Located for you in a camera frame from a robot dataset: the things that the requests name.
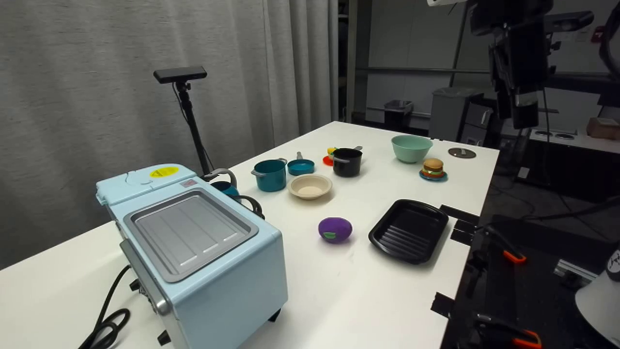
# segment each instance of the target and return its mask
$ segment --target teal bowl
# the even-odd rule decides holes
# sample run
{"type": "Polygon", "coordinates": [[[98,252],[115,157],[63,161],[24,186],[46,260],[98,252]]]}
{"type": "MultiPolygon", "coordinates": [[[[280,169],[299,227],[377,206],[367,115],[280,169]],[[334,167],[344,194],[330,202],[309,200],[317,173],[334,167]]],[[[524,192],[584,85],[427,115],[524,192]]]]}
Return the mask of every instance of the teal bowl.
{"type": "Polygon", "coordinates": [[[400,163],[422,163],[431,142],[418,136],[394,136],[391,138],[391,148],[400,163]]]}

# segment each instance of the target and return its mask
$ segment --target white bowl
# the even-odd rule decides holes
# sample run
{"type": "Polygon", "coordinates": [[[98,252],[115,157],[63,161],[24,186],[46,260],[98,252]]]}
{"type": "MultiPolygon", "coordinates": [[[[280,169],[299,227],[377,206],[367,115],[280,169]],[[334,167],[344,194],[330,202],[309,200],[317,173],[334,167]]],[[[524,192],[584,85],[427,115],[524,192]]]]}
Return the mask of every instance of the white bowl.
{"type": "Polygon", "coordinates": [[[299,175],[290,180],[288,192],[299,200],[315,200],[330,192],[330,182],[319,175],[299,175]]]}

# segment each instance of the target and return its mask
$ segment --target camera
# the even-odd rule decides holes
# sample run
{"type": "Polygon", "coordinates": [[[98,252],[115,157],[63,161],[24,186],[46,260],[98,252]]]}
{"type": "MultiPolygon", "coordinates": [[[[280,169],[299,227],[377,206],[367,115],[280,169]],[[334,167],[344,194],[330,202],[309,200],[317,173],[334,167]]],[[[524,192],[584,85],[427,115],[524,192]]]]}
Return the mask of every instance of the camera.
{"type": "Polygon", "coordinates": [[[203,66],[185,66],[185,68],[154,70],[152,76],[158,84],[177,84],[187,80],[203,80],[206,78],[206,72],[203,66]]]}

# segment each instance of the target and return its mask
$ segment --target purple bowl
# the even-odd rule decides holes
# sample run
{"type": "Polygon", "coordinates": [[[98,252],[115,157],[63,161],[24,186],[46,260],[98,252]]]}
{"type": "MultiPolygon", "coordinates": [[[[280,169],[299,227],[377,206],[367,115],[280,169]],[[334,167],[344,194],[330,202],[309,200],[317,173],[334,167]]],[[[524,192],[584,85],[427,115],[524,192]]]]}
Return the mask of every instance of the purple bowl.
{"type": "Polygon", "coordinates": [[[352,225],[346,219],[340,217],[325,217],[317,225],[317,233],[323,241],[330,244],[340,244],[350,237],[352,225]]]}

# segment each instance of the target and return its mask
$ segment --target gray curtain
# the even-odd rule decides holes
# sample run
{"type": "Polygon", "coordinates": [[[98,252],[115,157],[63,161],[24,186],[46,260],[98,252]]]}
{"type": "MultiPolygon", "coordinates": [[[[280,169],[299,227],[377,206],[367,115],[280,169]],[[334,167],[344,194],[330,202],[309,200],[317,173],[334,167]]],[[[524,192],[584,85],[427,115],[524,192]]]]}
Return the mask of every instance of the gray curtain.
{"type": "Polygon", "coordinates": [[[0,268],[108,217],[94,182],[154,163],[199,171],[170,85],[201,64],[193,113],[216,167],[325,124],[332,2],[0,2],[0,268]]]}

